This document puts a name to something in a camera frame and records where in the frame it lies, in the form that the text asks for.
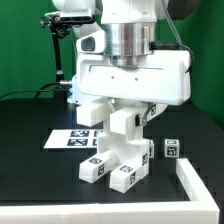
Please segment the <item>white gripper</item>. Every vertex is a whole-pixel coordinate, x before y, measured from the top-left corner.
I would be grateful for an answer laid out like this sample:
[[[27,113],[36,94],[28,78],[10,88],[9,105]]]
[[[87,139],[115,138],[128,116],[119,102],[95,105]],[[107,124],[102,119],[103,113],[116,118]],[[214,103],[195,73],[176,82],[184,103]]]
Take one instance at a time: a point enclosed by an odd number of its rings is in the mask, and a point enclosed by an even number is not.
[[[152,103],[182,104],[190,97],[189,67],[190,54],[181,50],[155,50],[129,69],[113,66],[106,55],[83,54],[77,60],[76,76],[82,93],[110,97],[112,112],[117,111],[114,98],[143,101],[139,120],[145,126]]]

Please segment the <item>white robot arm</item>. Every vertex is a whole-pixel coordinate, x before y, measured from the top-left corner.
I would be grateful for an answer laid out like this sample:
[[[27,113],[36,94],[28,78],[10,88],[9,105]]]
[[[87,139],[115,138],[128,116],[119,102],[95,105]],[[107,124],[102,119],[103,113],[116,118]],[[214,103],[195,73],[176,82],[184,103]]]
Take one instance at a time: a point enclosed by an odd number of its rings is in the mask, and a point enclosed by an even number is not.
[[[141,126],[159,109],[190,97],[191,49],[155,40],[169,0],[52,0],[58,21],[79,36],[76,88],[96,99],[77,109],[92,126],[107,118]]]

